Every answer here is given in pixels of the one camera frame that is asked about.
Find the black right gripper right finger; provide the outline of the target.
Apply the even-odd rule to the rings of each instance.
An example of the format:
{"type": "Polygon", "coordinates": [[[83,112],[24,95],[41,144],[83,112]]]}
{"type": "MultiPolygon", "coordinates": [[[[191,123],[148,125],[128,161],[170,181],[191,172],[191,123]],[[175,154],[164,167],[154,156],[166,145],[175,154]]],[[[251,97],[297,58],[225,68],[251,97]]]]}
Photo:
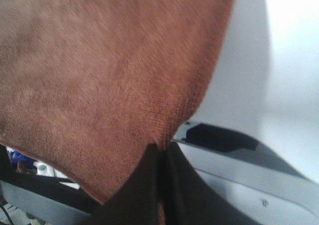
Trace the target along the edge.
{"type": "Polygon", "coordinates": [[[167,225],[250,225],[196,173],[172,142],[163,153],[163,208],[167,225]]]}

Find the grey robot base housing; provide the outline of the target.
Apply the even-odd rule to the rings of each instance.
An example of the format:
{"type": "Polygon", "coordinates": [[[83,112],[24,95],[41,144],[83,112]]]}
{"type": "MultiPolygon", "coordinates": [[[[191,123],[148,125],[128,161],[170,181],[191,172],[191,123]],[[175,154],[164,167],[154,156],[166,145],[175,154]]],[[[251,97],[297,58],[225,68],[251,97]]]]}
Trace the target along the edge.
{"type": "MultiPolygon", "coordinates": [[[[252,137],[197,121],[174,136],[200,177],[223,199],[264,225],[316,225],[319,185],[252,137]]],[[[55,225],[74,225],[99,204],[69,179],[17,174],[1,148],[0,193],[55,225]]]]}

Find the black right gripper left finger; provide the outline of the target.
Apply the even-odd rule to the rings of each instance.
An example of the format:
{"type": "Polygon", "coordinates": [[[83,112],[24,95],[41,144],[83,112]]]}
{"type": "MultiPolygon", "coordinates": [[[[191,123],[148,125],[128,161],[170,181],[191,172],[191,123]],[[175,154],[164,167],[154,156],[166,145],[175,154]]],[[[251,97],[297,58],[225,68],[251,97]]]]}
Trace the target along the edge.
{"type": "Polygon", "coordinates": [[[157,225],[158,149],[149,144],[121,189],[83,225],[157,225]]]}

